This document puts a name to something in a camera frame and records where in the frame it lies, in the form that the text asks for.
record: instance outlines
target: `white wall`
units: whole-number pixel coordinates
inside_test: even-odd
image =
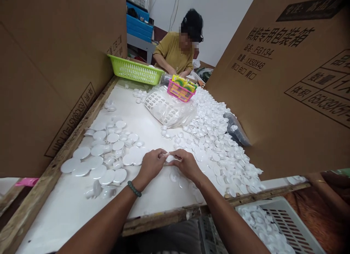
[[[178,31],[182,19],[190,8],[196,9],[202,15],[204,22],[204,41],[199,44],[198,58],[216,66],[252,1],[180,0],[172,31]],[[156,0],[150,13],[155,26],[168,31],[174,3],[175,0]]]

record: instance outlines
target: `hand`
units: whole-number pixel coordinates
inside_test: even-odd
[[[203,172],[199,169],[194,156],[183,149],[178,149],[176,151],[170,152],[170,155],[173,155],[176,159],[170,162],[170,165],[177,166],[180,171],[187,177],[192,180],[194,183],[203,175]]]
[[[139,189],[139,191],[144,190],[152,179],[159,174],[168,157],[168,155],[164,155],[166,153],[167,152],[164,149],[158,148],[145,154],[142,160],[140,172],[135,178],[135,183],[138,185],[136,189]]]
[[[186,78],[186,76],[188,76],[188,75],[189,75],[189,73],[186,71],[183,71],[179,74],[179,76],[181,76],[182,78]]]
[[[309,174],[305,175],[305,177],[310,181],[311,184],[317,182],[318,180],[324,181],[321,173],[319,173],[319,172],[309,173]]]
[[[174,68],[172,68],[171,66],[167,69],[168,74],[170,75],[174,75],[177,74],[176,70]]]

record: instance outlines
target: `green plastic basket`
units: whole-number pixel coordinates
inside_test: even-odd
[[[113,55],[108,56],[112,62],[114,74],[119,77],[149,85],[158,85],[164,73],[163,70],[157,68],[135,63]]]

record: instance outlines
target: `pile of white caps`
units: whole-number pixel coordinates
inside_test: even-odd
[[[174,140],[175,149],[182,148],[193,153],[199,167],[222,194],[229,193],[235,197],[236,193],[264,190],[258,177],[261,169],[251,164],[243,148],[229,134],[225,134],[228,119],[223,115],[230,109],[226,108],[225,103],[216,102],[208,91],[201,88],[197,88],[192,100],[198,106],[197,116],[183,126],[186,133],[171,136],[163,129],[162,135]],[[206,170],[206,166],[214,172],[214,176]]]
[[[271,253],[294,254],[294,249],[287,243],[270,215],[259,206],[239,207],[237,212],[251,227]]]

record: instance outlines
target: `mustard yellow shirt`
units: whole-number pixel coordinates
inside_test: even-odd
[[[186,68],[193,69],[192,60],[194,49],[183,52],[179,45],[179,33],[169,32],[159,42],[153,54],[161,54],[165,61],[179,74]]]

